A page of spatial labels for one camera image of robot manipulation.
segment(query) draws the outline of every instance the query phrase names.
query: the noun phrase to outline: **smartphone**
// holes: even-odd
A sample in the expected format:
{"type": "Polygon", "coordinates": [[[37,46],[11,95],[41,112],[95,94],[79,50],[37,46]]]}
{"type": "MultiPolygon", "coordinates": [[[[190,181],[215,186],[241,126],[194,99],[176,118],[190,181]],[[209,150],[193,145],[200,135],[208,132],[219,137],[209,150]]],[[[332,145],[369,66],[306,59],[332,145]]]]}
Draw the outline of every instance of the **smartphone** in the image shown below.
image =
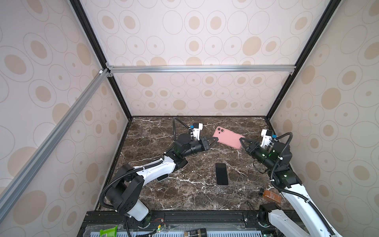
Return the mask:
{"type": "Polygon", "coordinates": [[[241,149],[242,147],[240,138],[244,138],[244,136],[220,126],[216,128],[216,131],[213,134],[213,136],[218,138],[219,143],[231,146],[237,150],[241,149]]]}
{"type": "Polygon", "coordinates": [[[228,173],[225,163],[216,163],[216,182],[217,185],[228,185],[228,173]]]}

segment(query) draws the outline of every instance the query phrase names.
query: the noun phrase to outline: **wallpaper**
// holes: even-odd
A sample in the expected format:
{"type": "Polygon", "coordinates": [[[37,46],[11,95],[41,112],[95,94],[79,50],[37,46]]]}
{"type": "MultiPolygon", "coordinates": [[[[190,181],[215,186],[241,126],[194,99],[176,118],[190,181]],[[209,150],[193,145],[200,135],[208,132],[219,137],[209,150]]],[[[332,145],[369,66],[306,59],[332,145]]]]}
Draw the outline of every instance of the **wallpaper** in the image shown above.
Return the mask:
{"type": "Polygon", "coordinates": [[[0,1],[0,194],[98,72],[66,1],[0,1]]]}
{"type": "Polygon", "coordinates": [[[346,1],[271,123],[344,237],[379,236],[379,1],[346,1]]]}
{"type": "Polygon", "coordinates": [[[0,224],[0,236],[76,237],[127,119],[105,80],[0,224]]]}
{"type": "Polygon", "coordinates": [[[116,73],[132,115],[261,116],[289,72],[116,73]]]}
{"type": "Polygon", "coordinates": [[[329,0],[82,0],[110,65],[293,64],[329,0]]]}

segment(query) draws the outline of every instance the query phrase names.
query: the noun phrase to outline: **black metal frame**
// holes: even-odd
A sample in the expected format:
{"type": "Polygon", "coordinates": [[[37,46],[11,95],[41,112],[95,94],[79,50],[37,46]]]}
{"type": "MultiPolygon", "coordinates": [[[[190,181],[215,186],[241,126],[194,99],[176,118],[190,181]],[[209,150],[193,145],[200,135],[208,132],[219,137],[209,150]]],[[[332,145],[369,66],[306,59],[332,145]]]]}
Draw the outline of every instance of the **black metal frame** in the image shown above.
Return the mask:
{"type": "MultiPolygon", "coordinates": [[[[303,227],[300,217],[295,210],[283,210],[284,213],[296,224],[303,227]]],[[[244,226],[245,228],[255,228],[262,231],[263,234],[274,233],[275,227],[262,227],[257,220],[256,210],[197,210],[197,211],[152,211],[152,220],[163,218],[167,225],[176,224],[235,224],[244,226]]],[[[91,211],[87,212],[78,233],[78,237],[83,236],[87,226],[106,225],[106,224],[122,224],[124,225],[124,217],[113,211],[91,211]]],[[[141,229],[138,222],[130,218],[128,219],[128,227],[134,231],[153,231],[161,224],[160,222],[151,222],[150,225],[141,229]]]]}
{"type": "Polygon", "coordinates": [[[322,32],[324,31],[326,25],[328,24],[330,18],[332,17],[334,11],[337,9],[338,5],[340,4],[341,0],[330,0],[328,6],[326,7],[324,13],[322,14],[320,20],[318,21],[314,31],[312,32],[307,44],[305,45],[303,51],[301,52],[298,60],[295,63],[296,69],[292,74],[290,74],[284,83],[282,89],[280,90],[278,96],[276,97],[273,105],[271,106],[267,118],[268,120],[271,119],[271,117],[274,115],[276,109],[278,108],[280,102],[284,98],[285,94],[289,90],[293,80],[301,70],[301,67],[305,63],[307,57],[311,53],[313,47],[317,43],[318,39],[320,38],[322,32]]]}
{"type": "MultiPolygon", "coordinates": [[[[81,26],[83,27],[84,32],[87,35],[88,41],[90,42],[90,44],[91,44],[99,62],[100,62],[100,65],[102,66],[102,68],[106,68],[109,72],[109,69],[108,69],[107,64],[106,64],[106,58],[104,56],[104,53],[101,50],[99,41],[96,38],[96,35],[95,35],[95,33],[91,27],[91,24],[90,24],[90,22],[87,18],[87,15],[83,9],[83,6],[80,3],[80,0],[70,0],[70,2],[71,2],[71,5],[72,5],[76,15],[78,16],[78,19],[81,23],[81,26]]],[[[124,113],[126,114],[126,117],[130,121],[132,119],[132,115],[129,111],[128,106],[126,105],[124,97],[121,94],[121,90],[118,87],[114,76],[111,74],[111,77],[108,77],[108,80],[112,86],[112,89],[113,89],[113,91],[114,91],[124,113]]]]}

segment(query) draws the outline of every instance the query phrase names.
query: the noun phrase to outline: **green snack bag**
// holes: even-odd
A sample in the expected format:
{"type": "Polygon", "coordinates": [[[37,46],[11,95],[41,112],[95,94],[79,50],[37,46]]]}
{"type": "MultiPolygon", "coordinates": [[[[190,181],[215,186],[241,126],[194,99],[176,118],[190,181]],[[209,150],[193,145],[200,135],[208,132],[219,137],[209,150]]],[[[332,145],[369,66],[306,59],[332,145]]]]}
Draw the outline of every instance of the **green snack bag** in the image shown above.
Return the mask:
{"type": "Polygon", "coordinates": [[[100,237],[116,237],[116,233],[117,226],[110,229],[100,230],[100,237]]]}

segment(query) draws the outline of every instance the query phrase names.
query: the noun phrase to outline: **brown marble surface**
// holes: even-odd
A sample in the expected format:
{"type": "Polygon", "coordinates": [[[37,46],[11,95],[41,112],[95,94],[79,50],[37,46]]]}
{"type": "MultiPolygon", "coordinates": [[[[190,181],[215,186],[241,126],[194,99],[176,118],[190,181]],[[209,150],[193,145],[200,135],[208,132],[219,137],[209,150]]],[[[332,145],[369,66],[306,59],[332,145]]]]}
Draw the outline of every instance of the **brown marble surface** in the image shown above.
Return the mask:
{"type": "MultiPolygon", "coordinates": [[[[187,125],[203,123],[200,136],[211,137],[217,126],[261,140],[262,129],[267,128],[261,118],[251,117],[180,117],[187,125]]],[[[186,129],[176,123],[177,136],[186,129]]],[[[158,158],[172,144],[172,117],[133,118],[114,174],[120,166],[130,163],[143,165],[158,158]]],[[[163,182],[148,183],[141,192],[140,200],[150,210],[257,210],[268,201],[258,195],[261,187],[270,189],[267,174],[260,174],[265,167],[255,162],[244,151],[217,143],[211,150],[186,157],[188,165],[169,175],[163,182]],[[225,163],[229,178],[228,186],[216,184],[215,163],[225,163]]],[[[283,209],[293,209],[282,198],[283,209]]]]}

